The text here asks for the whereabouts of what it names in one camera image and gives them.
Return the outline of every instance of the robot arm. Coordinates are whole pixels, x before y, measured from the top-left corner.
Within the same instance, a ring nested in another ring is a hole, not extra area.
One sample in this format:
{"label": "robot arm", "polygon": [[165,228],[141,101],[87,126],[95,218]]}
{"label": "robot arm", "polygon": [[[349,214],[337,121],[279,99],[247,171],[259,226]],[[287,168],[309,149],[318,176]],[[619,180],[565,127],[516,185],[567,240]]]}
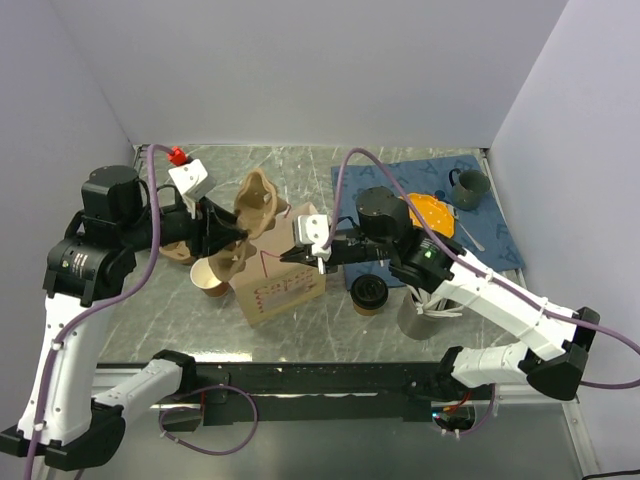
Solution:
{"label": "robot arm", "polygon": [[[501,277],[498,273],[440,236],[450,250],[484,271],[486,277],[477,277],[454,262],[422,229],[412,225],[407,204],[387,188],[365,190],[358,196],[356,207],[359,226],[339,230],[327,248],[323,248],[329,232],[327,215],[296,219],[296,246],[285,252],[281,261],[318,265],[320,271],[331,271],[340,264],[390,259],[392,275],[419,295],[429,293],[471,308],[519,340],[505,347],[452,347],[441,362],[445,374],[468,388],[489,383],[529,383],[559,400],[575,397],[593,331],[542,315],[492,282]],[[548,310],[591,323],[599,321],[599,315],[587,307],[574,312],[509,283]]]}
{"label": "robot arm", "polygon": [[[213,255],[247,233],[236,217],[205,197],[215,186],[199,160],[169,170],[177,187],[173,205],[161,209],[161,245],[186,241],[193,256]],[[36,401],[45,359],[62,328],[94,302],[122,292],[136,266],[135,252],[151,245],[151,216],[140,187],[148,186],[124,166],[103,167],[82,186],[84,209],[49,252],[44,288],[45,337],[31,396],[18,424],[0,434],[0,450],[25,456],[34,430]],[[150,405],[194,387],[195,361],[177,352],[160,352],[139,374],[91,398],[95,366],[106,341],[113,307],[70,332],[51,375],[37,454],[61,470],[106,463],[126,425]]]}

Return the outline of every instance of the silver fork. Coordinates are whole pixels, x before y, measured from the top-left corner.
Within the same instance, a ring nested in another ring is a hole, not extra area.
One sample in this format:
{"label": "silver fork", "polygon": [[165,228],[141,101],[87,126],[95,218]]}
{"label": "silver fork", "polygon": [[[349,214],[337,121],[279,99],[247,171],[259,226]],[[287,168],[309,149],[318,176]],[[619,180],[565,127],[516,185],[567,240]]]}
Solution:
{"label": "silver fork", "polygon": [[464,225],[462,225],[462,222],[460,222],[460,217],[458,216],[458,210],[456,209],[456,207],[447,203],[447,210],[449,210],[449,213],[453,215],[453,218],[455,218],[458,221],[458,225],[460,225],[460,228],[462,228],[464,233],[467,234],[467,237],[469,237],[469,240],[471,240],[471,243],[473,243],[479,251],[484,252],[486,250],[484,246],[480,242],[478,242],[475,238],[473,238],[473,236],[469,233],[469,230],[464,228]]}

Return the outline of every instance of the table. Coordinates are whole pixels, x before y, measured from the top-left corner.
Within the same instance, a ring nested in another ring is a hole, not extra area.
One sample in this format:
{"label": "table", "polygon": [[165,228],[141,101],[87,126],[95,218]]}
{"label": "table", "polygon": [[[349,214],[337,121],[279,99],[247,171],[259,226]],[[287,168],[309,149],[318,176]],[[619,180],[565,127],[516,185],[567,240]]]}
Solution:
{"label": "table", "polygon": [[[330,167],[338,165],[349,148],[190,145],[184,150],[202,160],[216,178],[217,186],[209,196],[224,208],[232,210],[246,173],[261,167],[292,205],[311,201],[320,213],[329,213],[333,206]],[[385,163],[473,154],[488,168],[478,149],[367,148]],[[352,162],[365,165],[369,161],[356,157]],[[167,182],[170,165],[160,155],[156,164],[158,182]],[[144,161],[140,166],[144,178]],[[161,203],[170,203],[172,195],[162,191]],[[138,280],[147,258],[148,253],[138,255],[139,266],[127,285]],[[517,279],[514,272],[508,273]],[[344,276],[338,272],[328,276],[324,295],[251,328],[232,292],[223,298],[207,297],[191,284],[189,267],[161,257],[145,288],[116,308],[100,361],[147,362],[165,348],[193,355],[200,362],[438,361],[451,346],[483,348],[514,341],[471,310],[449,320],[429,340],[412,340],[396,324],[405,292],[392,289],[383,312],[362,317],[353,310]]]}

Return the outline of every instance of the blue towel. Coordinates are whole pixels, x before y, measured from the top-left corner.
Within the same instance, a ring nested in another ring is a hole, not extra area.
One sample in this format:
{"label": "blue towel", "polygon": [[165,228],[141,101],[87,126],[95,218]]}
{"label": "blue towel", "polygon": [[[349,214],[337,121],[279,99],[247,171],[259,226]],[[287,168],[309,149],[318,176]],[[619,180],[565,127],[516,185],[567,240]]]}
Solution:
{"label": "blue towel", "polygon": [[[447,203],[451,203],[449,171],[452,168],[459,168],[462,171],[481,170],[478,160],[473,155],[392,163],[389,164],[389,168],[407,193],[434,195],[436,191],[441,190],[445,193],[444,201]],[[338,181],[338,169],[339,167],[331,167],[334,193]],[[379,185],[395,191],[391,182],[375,165],[347,166],[344,176],[344,193],[340,203],[340,216],[351,216],[357,222],[356,198],[358,194],[367,188]],[[458,210],[458,215],[460,221],[456,221],[453,239],[476,255],[480,261],[497,272],[524,267],[518,248],[511,238],[504,217],[492,194],[485,195],[476,210],[470,212]],[[476,241],[485,248],[484,252],[475,247],[464,230],[460,228],[459,223],[462,223]],[[388,261],[384,266],[380,266],[378,262],[345,265],[347,289],[351,288],[351,284],[356,278],[365,273],[378,275],[384,279],[389,287],[403,286],[402,282],[391,276],[388,265]]]}

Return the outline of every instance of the white wall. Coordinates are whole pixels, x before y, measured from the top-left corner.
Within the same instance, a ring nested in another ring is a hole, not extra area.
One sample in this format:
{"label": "white wall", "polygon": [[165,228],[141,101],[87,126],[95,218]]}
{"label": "white wall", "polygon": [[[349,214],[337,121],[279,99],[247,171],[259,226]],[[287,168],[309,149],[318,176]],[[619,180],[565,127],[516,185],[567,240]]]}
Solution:
{"label": "white wall", "polygon": [[[588,305],[640,340],[640,3],[571,0],[491,148],[507,220],[538,293]],[[640,376],[597,336],[586,378]],[[579,392],[603,469],[640,468],[640,391]]]}
{"label": "white wall", "polygon": [[[44,327],[46,256],[100,165],[132,157],[127,137],[45,0],[0,0],[0,429],[27,400]],[[0,454],[2,478],[22,460]]]}
{"label": "white wall", "polygon": [[566,0],[52,0],[134,143],[486,147]]}

